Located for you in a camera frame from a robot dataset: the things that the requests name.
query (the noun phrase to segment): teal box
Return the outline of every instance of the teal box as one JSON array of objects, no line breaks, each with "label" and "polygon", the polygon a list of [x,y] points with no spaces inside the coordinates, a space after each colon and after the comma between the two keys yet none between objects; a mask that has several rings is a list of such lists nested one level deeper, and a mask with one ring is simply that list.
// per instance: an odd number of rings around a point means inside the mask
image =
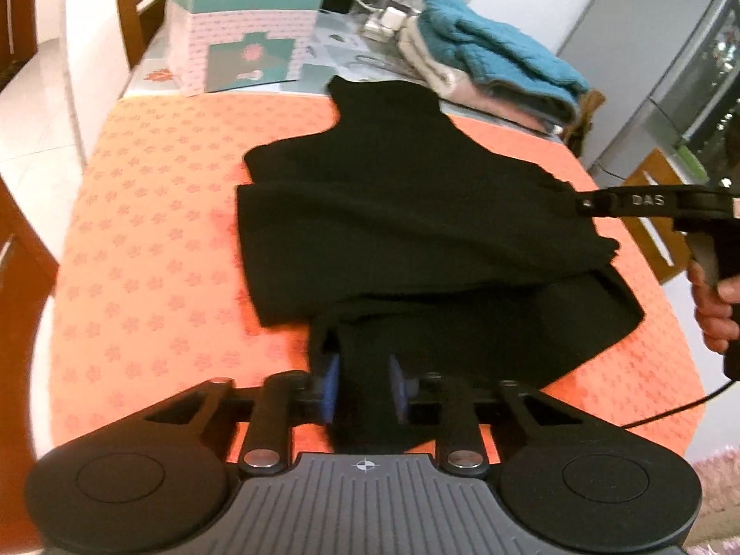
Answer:
[{"label": "teal box", "polygon": [[301,76],[323,0],[168,0],[170,70],[186,95]]}]

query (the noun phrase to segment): black garment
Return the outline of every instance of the black garment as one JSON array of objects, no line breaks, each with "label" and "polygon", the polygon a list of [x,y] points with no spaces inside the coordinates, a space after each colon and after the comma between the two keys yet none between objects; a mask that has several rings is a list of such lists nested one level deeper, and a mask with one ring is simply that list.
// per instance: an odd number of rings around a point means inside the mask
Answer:
[{"label": "black garment", "polygon": [[260,321],[309,320],[309,361],[342,355],[342,451],[428,438],[395,423],[389,356],[545,386],[634,330],[618,244],[576,216],[572,187],[497,156],[406,82],[328,85],[340,118],[249,151],[238,188],[244,270]]}]

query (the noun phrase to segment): hand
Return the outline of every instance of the hand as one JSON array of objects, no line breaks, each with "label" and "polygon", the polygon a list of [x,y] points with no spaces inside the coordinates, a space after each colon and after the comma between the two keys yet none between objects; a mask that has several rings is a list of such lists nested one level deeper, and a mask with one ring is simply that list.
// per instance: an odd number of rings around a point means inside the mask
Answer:
[{"label": "hand", "polygon": [[740,302],[740,275],[723,279],[715,290],[708,285],[700,264],[691,261],[688,277],[692,283],[691,295],[697,305],[695,317],[704,332],[704,344],[709,350],[724,354],[730,340],[740,337],[740,327],[730,318],[732,305]]}]

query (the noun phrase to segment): stack of towels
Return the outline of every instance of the stack of towels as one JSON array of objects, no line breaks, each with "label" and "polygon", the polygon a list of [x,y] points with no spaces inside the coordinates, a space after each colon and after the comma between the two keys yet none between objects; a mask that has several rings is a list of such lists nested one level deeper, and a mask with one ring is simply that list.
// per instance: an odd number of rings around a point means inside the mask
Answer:
[{"label": "stack of towels", "polygon": [[424,0],[398,35],[406,61],[440,98],[535,131],[578,120],[589,84],[567,62],[463,0]]}]

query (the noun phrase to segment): ribbed grip surface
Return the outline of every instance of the ribbed grip surface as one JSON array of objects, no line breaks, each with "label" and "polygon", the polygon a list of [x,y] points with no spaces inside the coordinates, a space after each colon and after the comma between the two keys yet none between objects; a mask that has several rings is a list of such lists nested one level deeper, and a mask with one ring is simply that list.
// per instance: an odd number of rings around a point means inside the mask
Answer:
[{"label": "ribbed grip surface", "polygon": [[[53,553],[62,555],[58,550]],[[162,553],[562,555],[570,551],[519,527],[485,483],[443,474],[427,455],[364,459],[304,454],[287,474],[245,482],[221,519],[188,543]]]}]

